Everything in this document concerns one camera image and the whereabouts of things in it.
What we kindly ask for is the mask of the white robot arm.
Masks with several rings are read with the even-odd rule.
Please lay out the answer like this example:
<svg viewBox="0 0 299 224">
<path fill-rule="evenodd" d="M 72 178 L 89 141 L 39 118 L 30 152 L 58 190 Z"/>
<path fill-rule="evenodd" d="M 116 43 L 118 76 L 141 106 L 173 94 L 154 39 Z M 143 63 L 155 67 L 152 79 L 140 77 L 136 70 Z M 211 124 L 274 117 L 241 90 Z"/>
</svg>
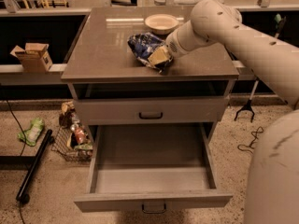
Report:
<svg viewBox="0 0 299 224">
<path fill-rule="evenodd" d="M 237 9 L 202 0 L 149 58 L 160 63 L 216 42 L 236 57 L 243 80 L 260 80 L 292 108 L 254 149 L 244 224 L 299 224 L 299 49 L 244 25 Z"/>
</svg>

